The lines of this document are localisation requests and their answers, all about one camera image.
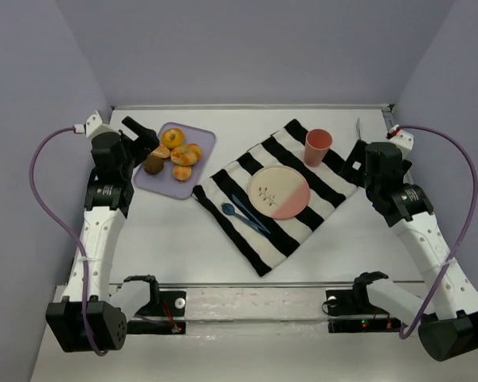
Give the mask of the speckled orange bread roll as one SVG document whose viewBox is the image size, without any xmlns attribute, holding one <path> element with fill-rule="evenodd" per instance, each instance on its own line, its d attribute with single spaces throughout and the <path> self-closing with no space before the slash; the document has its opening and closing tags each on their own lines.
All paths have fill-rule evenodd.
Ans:
<svg viewBox="0 0 478 382">
<path fill-rule="evenodd" d="M 198 144 L 181 144 L 170 152 L 170 159 L 179 166 L 193 166 L 202 158 L 202 155 L 202 148 Z"/>
</svg>

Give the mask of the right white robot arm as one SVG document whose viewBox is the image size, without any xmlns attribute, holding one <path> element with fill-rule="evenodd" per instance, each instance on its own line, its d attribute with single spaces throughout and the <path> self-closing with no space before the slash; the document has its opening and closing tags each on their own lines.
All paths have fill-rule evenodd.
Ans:
<svg viewBox="0 0 478 382">
<path fill-rule="evenodd" d="M 423 189 L 404 181 L 410 163 L 392 142 L 358 140 L 340 174 L 364 188 L 374 210 L 402 242 L 427 289 L 420 298 L 380 271 L 354 280 L 354 301 L 386 311 L 400 337 L 417 332 L 425 351 L 446 361 L 478 349 L 478 291 L 452 255 Z"/>
</svg>

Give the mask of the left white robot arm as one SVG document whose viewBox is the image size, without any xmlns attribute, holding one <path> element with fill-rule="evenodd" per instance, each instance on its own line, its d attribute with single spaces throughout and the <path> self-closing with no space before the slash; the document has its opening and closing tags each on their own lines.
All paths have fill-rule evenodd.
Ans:
<svg viewBox="0 0 478 382">
<path fill-rule="evenodd" d="M 128 276 L 110 292 L 116 245 L 134 195 L 133 170 L 159 146 L 156 133 L 127 116 L 122 124 L 135 134 L 115 131 L 98 115 L 77 132 L 92 144 L 94 166 L 84 198 L 84 223 L 73 234 L 76 254 L 60 301 L 51 302 L 45 318 L 66 353 L 93 351 L 102 357 L 122 349 L 128 322 L 145 306 L 160 302 L 153 275 Z"/>
</svg>

